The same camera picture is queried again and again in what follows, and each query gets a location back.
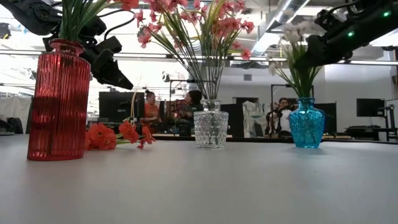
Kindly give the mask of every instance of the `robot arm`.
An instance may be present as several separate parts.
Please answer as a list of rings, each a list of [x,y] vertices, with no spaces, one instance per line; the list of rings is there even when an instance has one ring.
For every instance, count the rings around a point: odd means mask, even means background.
[[[347,20],[332,12],[347,7]],[[353,13],[351,7],[360,12]],[[352,57],[352,51],[398,28],[398,0],[359,0],[318,13],[315,23],[326,30],[323,36],[307,38],[308,50],[295,63],[296,68],[336,63]]]
[[[62,20],[62,12],[54,9],[41,0],[0,0],[0,4],[8,9],[26,29],[36,35],[49,35],[43,38],[46,51],[51,51],[48,42],[57,38]],[[101,84],[109,84],[131,90],[132,83],[123,75],[118,61],[113,60],[114,53],[119,53],[122,45],[115,37],[97,44],[94,36],[106,30],[105,23],[95,17],[82,28],[79,39],[85,52],[80,55],[91,64],[93,77]]]

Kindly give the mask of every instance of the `table surface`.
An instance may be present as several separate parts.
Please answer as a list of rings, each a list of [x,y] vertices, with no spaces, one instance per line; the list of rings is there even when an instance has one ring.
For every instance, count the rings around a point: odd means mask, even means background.
[[[0,137],[1,224],[398,223],[398,146],[158,141],[26,160],[28,136]]]

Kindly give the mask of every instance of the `red vase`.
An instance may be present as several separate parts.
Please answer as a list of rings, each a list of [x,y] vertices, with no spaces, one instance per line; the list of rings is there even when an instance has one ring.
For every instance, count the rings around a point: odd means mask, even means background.
[[[55,52],[39,57],[27,158],[79,159],[84,154],[90,64],[83,47],[54,39]]]

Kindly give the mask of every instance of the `clear glass vase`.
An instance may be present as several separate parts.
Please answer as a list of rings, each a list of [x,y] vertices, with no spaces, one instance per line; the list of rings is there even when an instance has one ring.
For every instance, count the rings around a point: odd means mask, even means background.
[[[54,39],[42,53],[32,107],[27,158],[59,161],[83,157],[90,64],[78,43]]]
[[[224,149],[228,113],[220,111],[220,100],[203,100],[203,111],[194,112],[197,148]]]
[[[299,98],[297,110],[289,115],[296,147],[317,148],[325,128],[325,112],[313,107],[314,98]]]

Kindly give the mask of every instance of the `blue vase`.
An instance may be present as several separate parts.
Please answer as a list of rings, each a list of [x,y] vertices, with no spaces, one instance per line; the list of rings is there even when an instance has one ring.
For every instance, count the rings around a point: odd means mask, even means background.
[[[297,110],[289,115],[296,147],[317,148],[325,128],[325,112],[313,107],[314,98],[299,98]]]

